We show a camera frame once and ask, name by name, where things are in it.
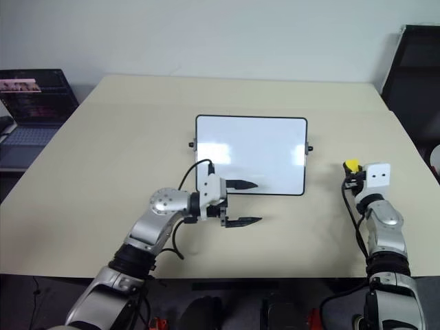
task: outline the whiteboard frame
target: whiteboard frame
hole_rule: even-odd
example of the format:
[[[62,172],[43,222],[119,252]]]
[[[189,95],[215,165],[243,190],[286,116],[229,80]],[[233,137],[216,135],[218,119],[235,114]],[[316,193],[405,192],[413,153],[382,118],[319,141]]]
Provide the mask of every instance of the whiteboard frame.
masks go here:
[[[302,192],[300,194],[271,194],[271,193],[264,193],[264,192],[247,192],[247,190],[236,190],[233,192],[230,192],[228,189],[228,194],[231,195],[269,195],[269,196],[303,196],[305,193],[305,175],[306,175],[306,165],[307,165],[307,155],[309,153],[308,151],[308,141],[307,141],[307,134],[308,134],[308,128],[309,128],[309,122],[307,121],[307,119],[305,117],[280,117],[280,116],[268,116],[268,115],[204,115],[204,114],[199,114],[197,115],[197,117],[195,118],[195,161],[197,162],[197,119],[199,117],[233,117],[233,118],[276,118],[276,119],[301,119],[305,121],[305,136],[304,136],[304,146],[305,146],[305,150],[304,150],[304,168],[303,168],[303,175],[302,175]],[[195,188],[196,191],[199,191],[197,189],[197,173],[199,171],[199,167],[196,166],[195,169]]]

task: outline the cable connector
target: cable connector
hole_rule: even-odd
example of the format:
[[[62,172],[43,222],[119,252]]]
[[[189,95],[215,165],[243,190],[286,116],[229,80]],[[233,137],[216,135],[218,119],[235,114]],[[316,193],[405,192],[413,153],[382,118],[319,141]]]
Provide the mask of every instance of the cable connector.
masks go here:
[[[208,175],[209,174],[215,174],[215,168],[214,168],[214,164],[212,162],[209,162],[209,164],[208,164]]]
[[[184,223],[197,223],[198,219],[197,217],[186,217],[184,219]]]

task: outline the whiteboard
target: whiteboard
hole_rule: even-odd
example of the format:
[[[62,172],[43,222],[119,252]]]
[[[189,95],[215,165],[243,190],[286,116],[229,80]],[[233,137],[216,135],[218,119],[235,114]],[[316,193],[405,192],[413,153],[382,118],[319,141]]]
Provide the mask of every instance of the whiteboard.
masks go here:
[[[196,161],[209,158],[224,179],[258,184],[229,193],[302,195],[305,187],[307,120],[305,118],[198,115]],[[197,190],[208,163],[197,166]]]

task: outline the red part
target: red part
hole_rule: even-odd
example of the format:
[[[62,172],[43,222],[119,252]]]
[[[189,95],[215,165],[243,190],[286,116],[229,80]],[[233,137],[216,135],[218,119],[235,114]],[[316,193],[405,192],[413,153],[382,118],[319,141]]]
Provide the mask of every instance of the red part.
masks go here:
[[[319,317],[319,311],[313,308],[307,318],[307,324],[309,330],[322,330],[321,318]]]
[[[169,330],[170,327],[168,325],[167,320],[162,320],[160,318],[154,318],[150,321],[150,325],[148,330]]]

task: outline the laptop screen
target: laptop screen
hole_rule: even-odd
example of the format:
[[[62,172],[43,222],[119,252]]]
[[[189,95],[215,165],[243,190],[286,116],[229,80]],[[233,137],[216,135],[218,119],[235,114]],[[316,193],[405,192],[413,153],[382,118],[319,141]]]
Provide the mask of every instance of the laptop screen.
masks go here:
[[[0,100],[18,125],[61,125],[79,105],[60,69],[0,70]]]

